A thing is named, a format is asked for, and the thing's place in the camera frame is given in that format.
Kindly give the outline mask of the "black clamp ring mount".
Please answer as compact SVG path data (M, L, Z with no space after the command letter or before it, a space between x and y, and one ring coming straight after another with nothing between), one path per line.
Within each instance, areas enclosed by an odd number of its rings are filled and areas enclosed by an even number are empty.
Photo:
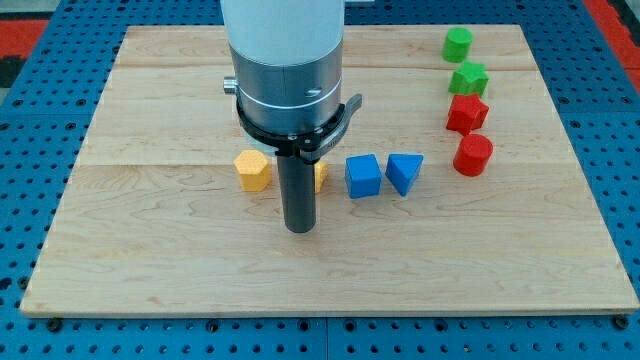
M352 115L362 106L362 95L355 94L346 104L339 104L334 115L311 132L281 135L268 132L249 120L239 103L239 124L251 146L268 156L295 156L304 163L316 163L344 137Z

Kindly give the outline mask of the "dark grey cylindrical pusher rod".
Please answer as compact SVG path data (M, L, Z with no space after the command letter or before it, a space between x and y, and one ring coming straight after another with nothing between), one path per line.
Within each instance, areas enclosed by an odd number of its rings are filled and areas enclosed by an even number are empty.
M300 158L277 158L283 216L294 233L306 233L316 223L315 169Z

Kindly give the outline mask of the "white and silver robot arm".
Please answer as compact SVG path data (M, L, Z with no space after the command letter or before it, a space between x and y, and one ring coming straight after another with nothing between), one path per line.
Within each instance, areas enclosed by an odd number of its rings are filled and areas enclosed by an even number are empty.
M283 217L294 233L316 223L315 164L344 137L362 105L341 100L343 0L222 0L245 136L277 159Z

